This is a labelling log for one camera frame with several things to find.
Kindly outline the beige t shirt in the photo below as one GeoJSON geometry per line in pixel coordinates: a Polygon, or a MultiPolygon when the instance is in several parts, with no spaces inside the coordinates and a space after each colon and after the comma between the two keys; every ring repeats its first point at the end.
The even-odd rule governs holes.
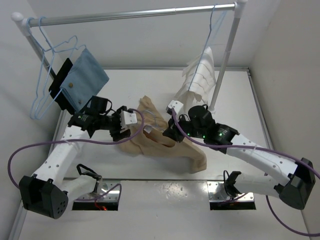
{"type": "Polygon", "coordinates": [[[185,157],[191,161],[191,173],[198,173],[207,169],[207,157],[205,153],[193,144],[190,140],[184,139],[182,142],[163,136],[163,131],[168,127],[168,123],[158,112],[152,100],[148,96],[140,98],[137,110],[144,117],[143,129],[141,127],[141,115],[137,115],[138,123],[130,127],[132,134],[137,134],[134,138],[121,143],[119,149],[132,155],[145,155],[148,157],[162,157],[174,159],[185,157]],[[149,110],[156,116],[157,124],[164,130],[157,130],[151,126],[154,123],[152,116],[143,113],[143,110],[149,110]]]}

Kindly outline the blue wire hanger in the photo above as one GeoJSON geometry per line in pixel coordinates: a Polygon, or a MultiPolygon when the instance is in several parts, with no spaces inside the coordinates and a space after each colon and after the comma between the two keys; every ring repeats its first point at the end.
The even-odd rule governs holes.
{"type": "Polygon", "coordinates": [[[152,113],[151,111],[149,110],[143,110],[142,111],[144,114],[149,114],[151,115],[151,117],[153,118],[153,124],[148,124],[148,126],[154,128],[154,129],[157,129],[159,131],[163,131],[164,128],[163,127],[160,127],[157,123],[157,118],[156,118],[156,115],[154,113],[152,113]]]}

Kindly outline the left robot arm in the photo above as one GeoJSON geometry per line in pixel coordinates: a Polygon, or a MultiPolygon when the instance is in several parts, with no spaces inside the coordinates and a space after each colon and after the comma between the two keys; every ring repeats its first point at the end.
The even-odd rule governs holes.
{"type": "Polygon", "coordinates": [[[100,193],[102,176],[82,164],[76,167],[78,178],[67,182],[64,178],[95,131],[109,131],[113,144],[130,137],[129,126],[137,123],[137,115],[126,106],[117,110],[108,109],[109,103],[107,98],[93,96],[80,111],[71,116],[61,142],[44,163],[32,176],[22,177],[18,186],[26,210],[58,219],[69,203],[86,194],[97,196],[100,193]]]}

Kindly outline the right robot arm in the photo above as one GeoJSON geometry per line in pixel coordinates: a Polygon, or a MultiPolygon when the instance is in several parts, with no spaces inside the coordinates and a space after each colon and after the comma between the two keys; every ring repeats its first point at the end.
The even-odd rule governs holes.
{"type": "Polygon", "coordinates": [[[178,143],[184,139],[202,147],[221,152],[261,170],[263,176],[253,176],[241,171],[231,172],[224,180],[227,195],[256,193],[280,199],[286,205],[303,210],[319,174],[313,163],[296,159],[282,152],[263,148],[249,140],[236,129],[217,123],[207,105],[196,105],[183,113],[184,105],[171,101],[166,112],[171,116],[163,132],[178,143]]]}

